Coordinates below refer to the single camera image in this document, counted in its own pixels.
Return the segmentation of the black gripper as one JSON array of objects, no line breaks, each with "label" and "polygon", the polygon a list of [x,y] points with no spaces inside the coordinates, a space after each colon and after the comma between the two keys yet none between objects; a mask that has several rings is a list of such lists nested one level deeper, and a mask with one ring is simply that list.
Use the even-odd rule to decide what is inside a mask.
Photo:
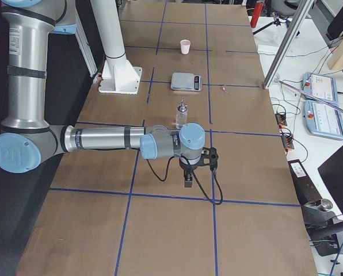
[{"label": "black gripper", "polygon": [[192,187],[192,184],[193,184],[192,172],[198,168],[198,166],[200,165],[200,162],[193,164],[191,160],[185,157],[180,157],[179,164],[180,164],[180,167],[184,171],[184,187]]}]

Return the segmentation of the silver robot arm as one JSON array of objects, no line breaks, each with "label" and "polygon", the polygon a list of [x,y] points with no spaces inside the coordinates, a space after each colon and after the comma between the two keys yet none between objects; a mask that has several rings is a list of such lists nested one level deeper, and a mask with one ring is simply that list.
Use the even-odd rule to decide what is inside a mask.
[{"label": "silver robot arm", "polygon": [[185,186],[204,165],[205,132],[195,123],[179,131],[164,126],[75,128],[44,118],[50,33],[77,31],[74,1],[3,1],[9,23],[8,113],[1,122],[0,168],[25,173],[47,159],[75,150],[138,150],[146,160],[179,158]]}]

